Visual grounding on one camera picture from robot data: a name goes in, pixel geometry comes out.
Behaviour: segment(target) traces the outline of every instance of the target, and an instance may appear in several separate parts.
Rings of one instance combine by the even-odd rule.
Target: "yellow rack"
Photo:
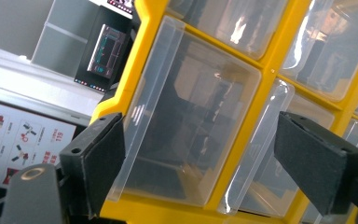
[[[166,202],[158,199],[149,199],[141,196],[123,193],[115,203],[106,201],[101,212],[102,217],[124,220],[127,223],[299,223],[309,204],[305,195],[299,192],[293,200],[289,211],[283,218],[263,217],[248,213],[237,213],[227,216],[216,212],[227,185],[235,172],[236,166],[252,134],[252,128],[257,121],[269,90],[276,77],[292,84],[296,92],[312,100],[330,111],[335,116],[331,131],[338,135],[344,131],[352,118],[358,119],[354,111],[358,106],[358,68],[351,81],[345,97],[337,102],[331,101],[321,94],[311,91],[302,84],[279,73],[282,63],[290,49],[296,33],[310,7],[310,0],[288,0],[287,6],[279,21],[276,32],[269,41],[266,52],[259,60],[252,59],[244,53],[224,44],[195,27],[186,24],[186,31],[210,43],[234,57],[244,61],[261,73],[261,81],[256,89],[253,101],[243,120],[233,147],[230,150],[225,165],[213,188],[209,201],[203,207]],[[135,7],[142,21],[138,35],[133,44],[130,57],[120,80],[116,96],[100,103],[94,111],[92,120],[106,114],[122,112],[128,114],[131,99],[134,96],[138,81],[143,72],[143,64],[152,48],[154,38],[163,16],[171,16],[166,12],[168,0],[136,0]],[[352,213],[349,223],[354,221],[356,209]]]

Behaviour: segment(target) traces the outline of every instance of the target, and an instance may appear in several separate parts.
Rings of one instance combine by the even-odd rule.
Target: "yellow frame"
[[[141,77],[147,55],[152,47],[155,35],[158,31],[162,17],[167,14],[165,8],[169,0],[136,0],[135,6],[141,18],[142,24],[133,44],[131,54],[127,61],[120,80],[116,96],[98,104],[91,122],[99,117],[113,112],[128,113],[131,99],[135,93],[138,80]],[[279,74],[286,52],[291,47],[296,32],[307,13],[310,0],[288,0],[287,7],[282,15],[277,31],[271,38],[267,51],[260,60],[254,60],[243,53],[227,46],[219,40],[206,35],[202,31],[186,25],[186,30],[193,35],[209,42],[233,56],[253,65],[260,70],[262,79],[251,102],[243,124],[234,141],[225,166],[217,180],[210,200],[203,207],[193,207],[178,203],[170,203],[155,199],[147,199],[140,196],[123,194],[118,203],[106,201],[101,212],[102,217],[125,220],[127,223],[299,223],[307,206],[308,199],[300,191],[289,208],[284,218],[261,217],[258,215],[238,213],[235,216],[225,216],[216,212],[216,208],[224,195],[227,184],[235,172],[241,154],[252,134],[252,128],[257,121],[260,110],[269,94],[269,90],[276,77],[295,86],[296,92],[323,106],[335,116],[335,122],[331,131],[342,135],[354,115],[358,105],[358,70],[352,80],[351,86],[345,98],[340,102],[331,102],[321,95],[310,91],[293,80]],[[353,223],[357,209],[352,213],[348,223]]]

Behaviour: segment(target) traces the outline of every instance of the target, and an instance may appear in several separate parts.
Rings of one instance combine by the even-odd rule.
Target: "gray wall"
[[[54,0],[0,0],[0,49],[31,59]]]

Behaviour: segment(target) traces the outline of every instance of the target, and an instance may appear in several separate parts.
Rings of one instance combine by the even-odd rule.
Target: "white paper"
[[[76,126],[0,105],[0,187],[19,170],[38,163],[59,163]]]

